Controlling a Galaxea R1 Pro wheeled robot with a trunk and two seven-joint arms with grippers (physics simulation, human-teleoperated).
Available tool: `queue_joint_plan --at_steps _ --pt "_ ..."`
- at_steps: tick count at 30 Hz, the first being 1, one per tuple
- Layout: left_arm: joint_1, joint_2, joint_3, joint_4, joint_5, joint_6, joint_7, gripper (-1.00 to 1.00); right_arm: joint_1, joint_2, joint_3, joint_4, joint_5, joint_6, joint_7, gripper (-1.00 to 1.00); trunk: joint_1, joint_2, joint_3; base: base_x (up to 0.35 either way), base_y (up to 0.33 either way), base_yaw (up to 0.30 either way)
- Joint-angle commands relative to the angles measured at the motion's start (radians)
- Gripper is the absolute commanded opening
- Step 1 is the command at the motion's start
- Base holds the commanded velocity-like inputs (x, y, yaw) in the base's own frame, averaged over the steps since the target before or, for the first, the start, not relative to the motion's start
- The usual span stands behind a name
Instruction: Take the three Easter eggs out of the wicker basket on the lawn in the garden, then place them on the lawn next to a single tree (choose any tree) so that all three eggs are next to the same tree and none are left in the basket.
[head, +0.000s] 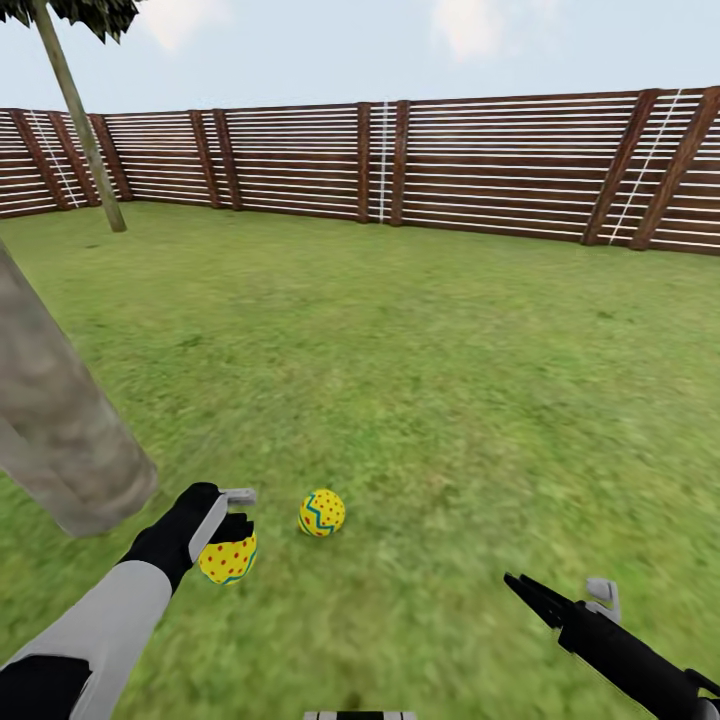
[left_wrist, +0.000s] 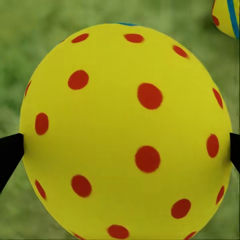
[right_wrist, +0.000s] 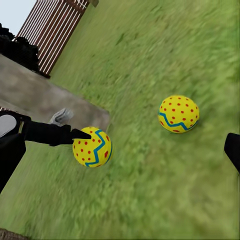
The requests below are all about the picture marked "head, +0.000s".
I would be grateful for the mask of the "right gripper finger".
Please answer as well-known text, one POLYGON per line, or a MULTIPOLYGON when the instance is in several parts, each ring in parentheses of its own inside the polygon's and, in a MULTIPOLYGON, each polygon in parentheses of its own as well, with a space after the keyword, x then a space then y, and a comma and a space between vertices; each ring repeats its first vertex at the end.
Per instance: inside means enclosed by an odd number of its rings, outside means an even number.
MULTIPOLYGON (((524 584, 528 584, 528 586, 531 586, 536 590, 537 592, 540 592, 540 594, 544 594, 544 596, 548 596, 550 600, 554 600, 554 602, 558 602, 560 606, 566 606, 566 602, 570 602, 570 599, 567 599, 566 597, 558 594, 556 591, 553 591, 552 589, 548 588, 546 585, 543 585, 542 583, 539 583, 538 581, 535 581, 534 579, 530 578, 529 576, 526 576, 525 574, 522 574, 520 576, 520 580, 524 582, 524 584)), ((572 602, 570 602, 572 604, 572 602)))
POLYGON ((518 580, 510 573, 505 575, 504 581, 550 628, 558 627, 562 629, 564 627, 570 608, 574 604, 572 600, 570 600, 572 604, 566 602, 566 606, 560 606, 558 602, 554 602, 548 596, 540 594, 540 592, 537 592, 528 584, 524 584, 522 580, 518 580))

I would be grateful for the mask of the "easter egg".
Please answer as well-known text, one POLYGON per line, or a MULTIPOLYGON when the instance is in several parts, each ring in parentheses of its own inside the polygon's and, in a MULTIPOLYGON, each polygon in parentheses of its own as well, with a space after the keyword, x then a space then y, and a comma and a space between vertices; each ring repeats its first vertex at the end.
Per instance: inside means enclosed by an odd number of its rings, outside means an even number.
POLYGON ((320 489, 304 500, 299 511, 299 525, 309 535, 331 535, 345 520, 345 509, 339 496, 328 489, 320 489))
POLYGON ((258 536, 239 542, 208 544, 199 557, 200 568, 211 582, 228 586, 244 578, 250 572, 258 552, 258 536))

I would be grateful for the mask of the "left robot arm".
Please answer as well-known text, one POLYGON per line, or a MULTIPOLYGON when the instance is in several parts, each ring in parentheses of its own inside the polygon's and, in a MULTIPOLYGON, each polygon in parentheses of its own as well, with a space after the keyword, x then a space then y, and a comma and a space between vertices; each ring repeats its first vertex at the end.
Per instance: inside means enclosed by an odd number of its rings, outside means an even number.
POLYGON ((0 667, 0 720, 109 720, 185 571, 252 537, 254 489, 191 484, 76 605, 0 667))

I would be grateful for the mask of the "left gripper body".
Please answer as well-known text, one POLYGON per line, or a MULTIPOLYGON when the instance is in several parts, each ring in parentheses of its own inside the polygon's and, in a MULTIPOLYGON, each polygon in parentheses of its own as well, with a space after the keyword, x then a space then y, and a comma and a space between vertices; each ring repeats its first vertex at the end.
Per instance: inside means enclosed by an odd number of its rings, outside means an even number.
POLYGON ((222 528, 218 530, 217 535, 209 541, 210 544, 243 541, 247 514, 227 513, 226 517, 226 523, 222 524, 222 528))

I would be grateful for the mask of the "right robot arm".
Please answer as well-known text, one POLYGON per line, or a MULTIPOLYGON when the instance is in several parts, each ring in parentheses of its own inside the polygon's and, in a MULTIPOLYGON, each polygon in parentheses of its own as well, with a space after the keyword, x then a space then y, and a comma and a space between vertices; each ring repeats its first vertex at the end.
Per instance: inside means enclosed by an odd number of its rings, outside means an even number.
POLYGON ((578 654, 632 699, 660 720, 720 720, 720 687, 700 672, 685 672, 619 626, 617 583, 588 578, 584 602, 558 594, 522 574, 507 573, 504 581, 552 629, 562 630, 558 643, 578 654), (599 601, 613 603, 613 609, 599 601), (698 697, 706 688, 719 697, 698 697))

